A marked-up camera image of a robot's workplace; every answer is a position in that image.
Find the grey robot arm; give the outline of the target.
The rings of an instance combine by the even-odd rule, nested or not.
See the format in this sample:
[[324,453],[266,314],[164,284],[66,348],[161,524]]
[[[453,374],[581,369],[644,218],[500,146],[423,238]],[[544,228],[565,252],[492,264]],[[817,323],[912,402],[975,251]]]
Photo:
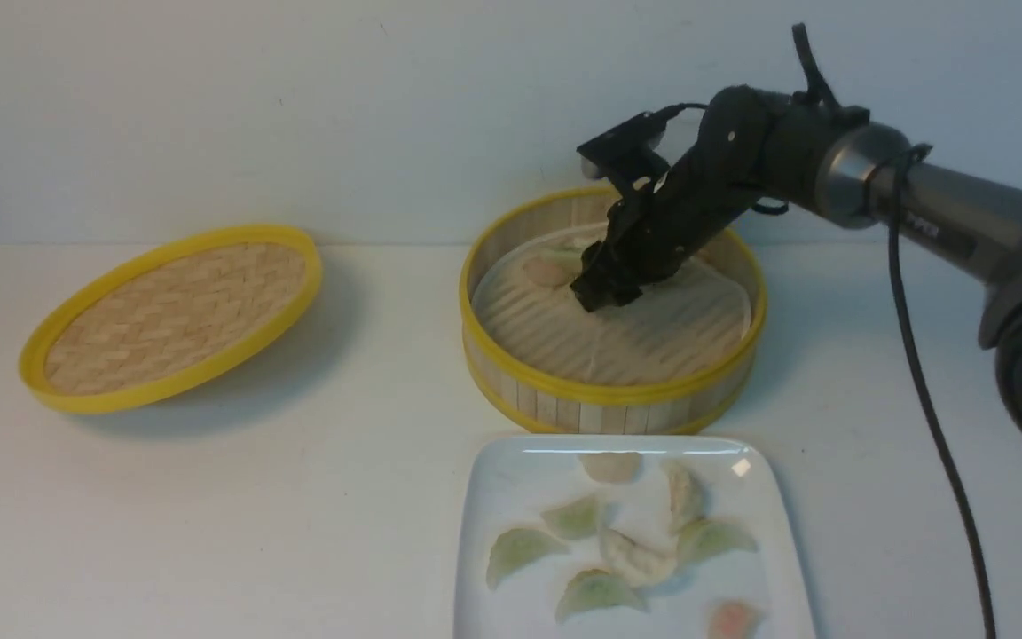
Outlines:
[[656,142],[680,106],[637,115],[578,149],[587,173],[621,194],[607,235],[580,257],[580,307],[633,302],[746,211],[798,206],[841,229],[884,224],[985,288],[978,343],[996,353],[998,396],[1022,431],[1022,190],[934,166],[925,146],[828,93],[729,86],[702,110],[675,163]]

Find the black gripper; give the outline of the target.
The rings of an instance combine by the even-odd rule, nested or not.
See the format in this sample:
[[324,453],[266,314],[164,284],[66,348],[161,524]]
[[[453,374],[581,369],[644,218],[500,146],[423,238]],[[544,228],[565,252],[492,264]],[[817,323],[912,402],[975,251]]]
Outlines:
[[[786,213],[790,203],[766,190],[759,164],[788,108],[790,97],[781,93],[746,85],[723,89],[702,105],[695,142],[664,175],[641,179],[623,193],[612,185],[619,199],[609,207],[607,234],[583,252],[580,273],[570,284],[580,307],[628,306],[645,287],[672,278],[743,213]],[[687,105],[657,112],[662,110],[673,120]]]

